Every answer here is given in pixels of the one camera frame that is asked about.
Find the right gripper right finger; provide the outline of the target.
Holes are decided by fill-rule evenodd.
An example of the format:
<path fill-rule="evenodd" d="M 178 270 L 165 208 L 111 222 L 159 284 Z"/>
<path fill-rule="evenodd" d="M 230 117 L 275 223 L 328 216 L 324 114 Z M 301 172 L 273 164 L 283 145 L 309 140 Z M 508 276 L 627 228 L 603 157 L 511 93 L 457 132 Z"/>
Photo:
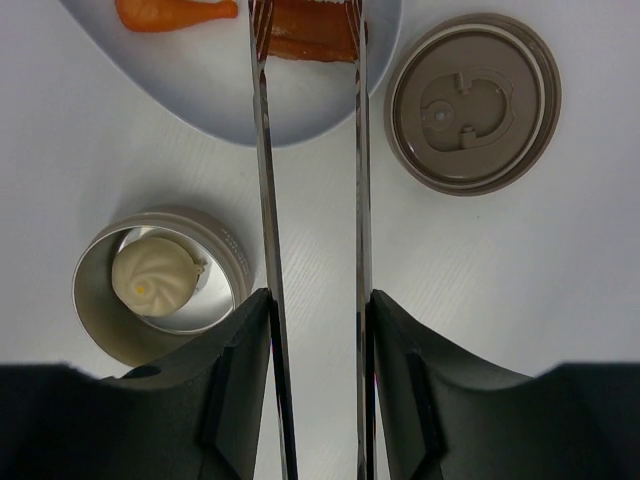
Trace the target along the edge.
<path fill-rule="evenodd" d="M 564 363 L 529 377 L 372 294 L 375 371 L 394 479 L 635 479 L 639 367 Z"/>

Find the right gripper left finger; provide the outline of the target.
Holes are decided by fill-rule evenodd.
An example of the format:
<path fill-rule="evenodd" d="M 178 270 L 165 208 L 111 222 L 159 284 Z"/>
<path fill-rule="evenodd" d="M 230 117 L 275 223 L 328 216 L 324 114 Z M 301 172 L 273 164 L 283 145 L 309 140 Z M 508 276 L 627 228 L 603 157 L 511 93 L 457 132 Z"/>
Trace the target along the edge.
<path fill-rule="evenodd" d="M 269 361 L 266 290 L 120 378 L 1 369 L 5 479 L 250 479 Z"/>

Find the round metal lunch box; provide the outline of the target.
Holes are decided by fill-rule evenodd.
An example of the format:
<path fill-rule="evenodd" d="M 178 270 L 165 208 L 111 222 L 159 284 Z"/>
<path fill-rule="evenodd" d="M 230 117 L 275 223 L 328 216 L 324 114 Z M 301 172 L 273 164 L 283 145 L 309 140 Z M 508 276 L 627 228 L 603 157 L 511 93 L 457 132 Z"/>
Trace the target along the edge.
<path fill-rule="evenodd" d="M 135 367 L 222 323 L 253 279 L 232 229 L 209 213 L 162 205 L 101 230 L 77 262 L 72 295 L 93 342 Z"/>

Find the beige bun toy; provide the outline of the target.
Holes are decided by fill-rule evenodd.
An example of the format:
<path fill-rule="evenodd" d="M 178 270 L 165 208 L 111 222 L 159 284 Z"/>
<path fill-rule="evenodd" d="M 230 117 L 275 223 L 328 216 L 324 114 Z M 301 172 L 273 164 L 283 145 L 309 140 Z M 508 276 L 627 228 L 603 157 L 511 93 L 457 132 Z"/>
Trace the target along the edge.
<path fill-rule="evenodd" d="M 194 295 L 204 267 L 178 243 L 145 237 L 114 257 L 111 285 L 116 296 L 139 316 L 163 317 Z"/>

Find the orange sausage toy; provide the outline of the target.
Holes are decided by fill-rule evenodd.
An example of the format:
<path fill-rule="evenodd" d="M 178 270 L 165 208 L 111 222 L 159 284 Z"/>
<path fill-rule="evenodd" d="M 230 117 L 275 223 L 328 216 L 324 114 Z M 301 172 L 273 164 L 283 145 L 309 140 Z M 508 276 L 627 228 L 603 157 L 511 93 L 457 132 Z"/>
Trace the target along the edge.
<path fill-rule="evenodd" d="M 361 1 L 250 1 L 257 60 L 356 63 L 368 43 Z"/>

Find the metal tongs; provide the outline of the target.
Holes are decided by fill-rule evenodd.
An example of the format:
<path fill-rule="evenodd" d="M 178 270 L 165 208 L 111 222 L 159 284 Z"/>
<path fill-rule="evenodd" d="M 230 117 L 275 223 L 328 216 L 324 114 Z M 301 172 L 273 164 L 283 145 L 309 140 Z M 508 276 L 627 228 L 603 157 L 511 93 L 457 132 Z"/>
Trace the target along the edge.
<path fill-rule="evenodd" d="M 277 218 L 275 177 L 265 74 L 275 3 L 250 1 L 249 39 L 253 86 L 253 111 L 259 172 L 267 286 L 271 294 L 269 315 L 279 416 L 282 477 L 297 479 L 298 466 L 291 394 L 290 367 L 284 305 L 283 275 Z M 345 3 L 353 36 L 356 115 L 356 390 L 357 477 L 375 479 L 376 402 L 373 314 L 371 313 L 372 238 L 368 39 L 362 1 Z"/>

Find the white oval plate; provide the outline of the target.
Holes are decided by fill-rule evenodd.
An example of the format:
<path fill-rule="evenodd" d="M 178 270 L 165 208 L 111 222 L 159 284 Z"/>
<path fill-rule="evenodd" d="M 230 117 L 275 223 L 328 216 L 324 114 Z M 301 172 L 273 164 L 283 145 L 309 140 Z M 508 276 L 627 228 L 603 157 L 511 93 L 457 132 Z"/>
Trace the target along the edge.
<path fill-rule="evenodd" d="M 65 1 L 63 7 L 103 53 L 171 114 L 211 137 L 256 143 L 248 4 L 232 20 L 169 33 L 134 33 L 112 1 Z M 355 109 L 355 68 L 269 58 L 266 63 L 274 147 L 306 142 Z"/>

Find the orange carrot piece toy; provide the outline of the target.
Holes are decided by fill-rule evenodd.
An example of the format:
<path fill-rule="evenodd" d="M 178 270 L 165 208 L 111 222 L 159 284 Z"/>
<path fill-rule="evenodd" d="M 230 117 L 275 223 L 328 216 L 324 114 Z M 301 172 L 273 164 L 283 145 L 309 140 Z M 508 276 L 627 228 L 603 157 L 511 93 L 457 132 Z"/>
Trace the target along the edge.
<path fill-rule="evenodd" d="M 235 1 L 117 0 L 115 7 L 126 28 L 142 33 L 171 32 L 238 15 Z"/>

